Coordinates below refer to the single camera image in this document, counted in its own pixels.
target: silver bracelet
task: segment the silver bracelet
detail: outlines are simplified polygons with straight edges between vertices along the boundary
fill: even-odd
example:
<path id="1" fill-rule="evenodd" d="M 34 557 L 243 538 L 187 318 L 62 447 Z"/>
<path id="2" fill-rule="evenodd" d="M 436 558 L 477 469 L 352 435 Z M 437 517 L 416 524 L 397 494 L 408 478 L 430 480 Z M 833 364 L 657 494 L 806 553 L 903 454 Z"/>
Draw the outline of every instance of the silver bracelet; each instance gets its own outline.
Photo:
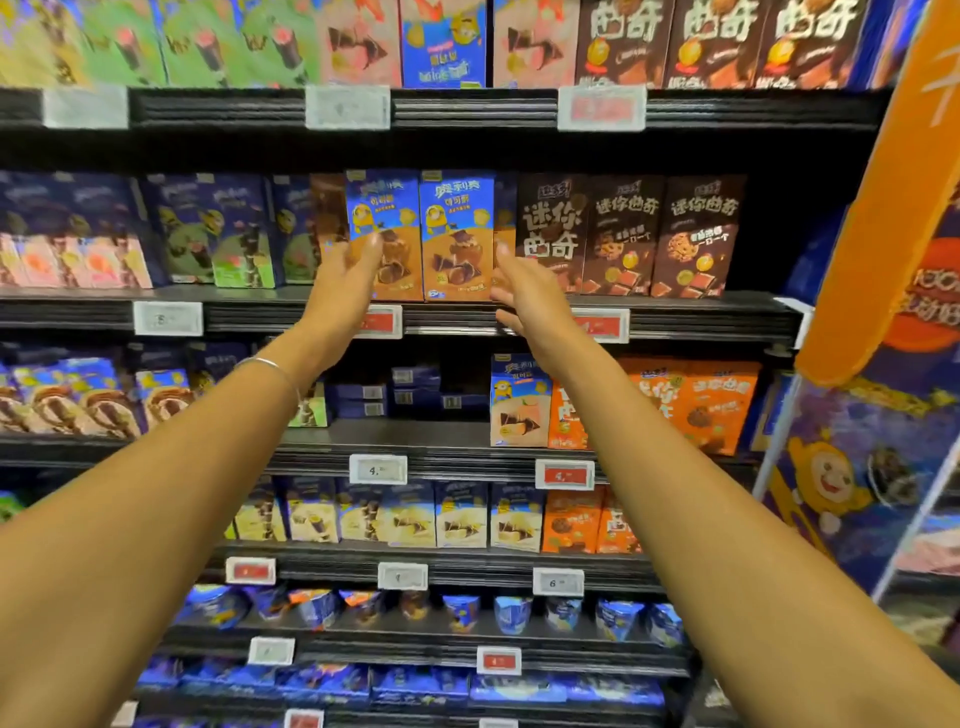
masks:
<path id="1" fill-rule="evenodd" d="M 297 410 L 300 408 L 300 400 L 302 399 L 302 397 L 300 396 L 300 389 L 297 387 L 297 384 L 294 383 L 294 380 L 290 377 L 290 375 L 288 375 L 286 372 L 283 371 L 283 368 L 279 364 L 277 364 L 275 361 L 271 361 L 270 359 L 265 359 L 262 356 L 248 356 L 246 359 L 241 359 L 240 361 L 238 361 L 236 366 L 233 367 L 233 369 L 239 369 L 249 361 L 262 362 L 264 364 L 267 364 L 268 366 L 273 367 L 278 372 L 280 372 L 283 375 L 283 378 L 287 380 L 287 383 L 290 385 L 290 388 L 293 389 L 294 397 L 297 398 L 296 404 L 294 406 L 294 410 Z"/>

